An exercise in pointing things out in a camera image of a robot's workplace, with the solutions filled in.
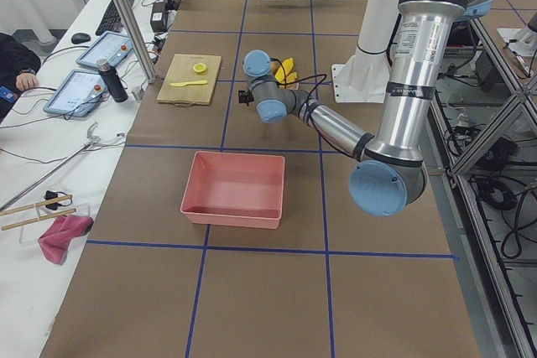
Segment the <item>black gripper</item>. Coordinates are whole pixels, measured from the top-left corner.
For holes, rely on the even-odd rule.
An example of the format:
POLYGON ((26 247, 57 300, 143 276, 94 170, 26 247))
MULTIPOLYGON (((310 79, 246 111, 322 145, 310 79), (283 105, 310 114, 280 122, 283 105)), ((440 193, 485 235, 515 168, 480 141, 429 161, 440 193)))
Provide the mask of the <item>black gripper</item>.
POLYGON ((253 93, 250 90, 240 90, 237 93, 238 97, 238 103, 239 104, 246 104, 247 106, 254 102, 253 93))

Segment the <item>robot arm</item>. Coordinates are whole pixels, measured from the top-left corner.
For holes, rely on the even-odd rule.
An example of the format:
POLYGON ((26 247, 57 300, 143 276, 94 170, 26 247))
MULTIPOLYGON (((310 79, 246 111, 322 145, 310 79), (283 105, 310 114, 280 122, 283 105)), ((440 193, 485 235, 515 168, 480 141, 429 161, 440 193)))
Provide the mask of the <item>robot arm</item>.
POLYGON ((334 65, 334 92, 342 102, 379 102, 375 133, 366 132, 311 92, 274 76, 262 50, 246 54, 248 87, 241 103, 254 103, 260 119, 276 123, 289 115, 314 128, 335 150, 357 161, 349 191, 370 215, 389 216, 417 200, 426 170, 420 134, 454 23, 486 14, 492 0, 368 0, 355 54, 334 65))

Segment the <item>person's hand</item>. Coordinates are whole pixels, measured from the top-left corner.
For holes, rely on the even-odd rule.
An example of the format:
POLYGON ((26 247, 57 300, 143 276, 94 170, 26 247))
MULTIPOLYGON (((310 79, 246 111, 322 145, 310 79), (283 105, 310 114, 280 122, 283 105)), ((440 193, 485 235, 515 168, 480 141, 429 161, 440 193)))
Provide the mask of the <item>person's hand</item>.
POLYGON ((39 80, 33 73, 20 73, 16 77, 16 87, 19 91, 27 91, 39 86, 39 80))

